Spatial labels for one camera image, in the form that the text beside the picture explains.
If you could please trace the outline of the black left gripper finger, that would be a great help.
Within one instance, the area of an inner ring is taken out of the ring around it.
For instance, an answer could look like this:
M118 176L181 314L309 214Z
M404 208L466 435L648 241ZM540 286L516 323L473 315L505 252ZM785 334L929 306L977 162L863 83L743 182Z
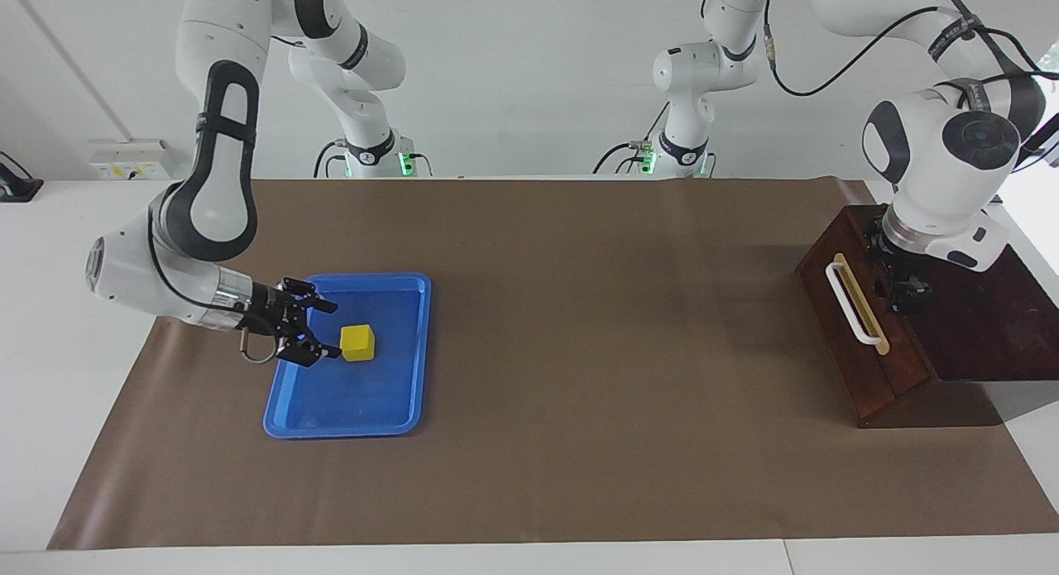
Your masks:
M926 281L894 281L892 284L892 311L894 315L920 315L932 293L932 287Z

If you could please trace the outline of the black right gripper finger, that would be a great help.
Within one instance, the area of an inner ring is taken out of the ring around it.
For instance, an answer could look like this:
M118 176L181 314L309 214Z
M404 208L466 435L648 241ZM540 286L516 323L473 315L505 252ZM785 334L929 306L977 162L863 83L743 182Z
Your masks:
M322 357L341 357L340 347L321 343L313 334L283 335L277 340L276 357L299 367L312 367Z
M339 304L322 297L311 282L285 277L277 285L280 292L294 299L294 304L302 309L318 309L323 315L334 315Z

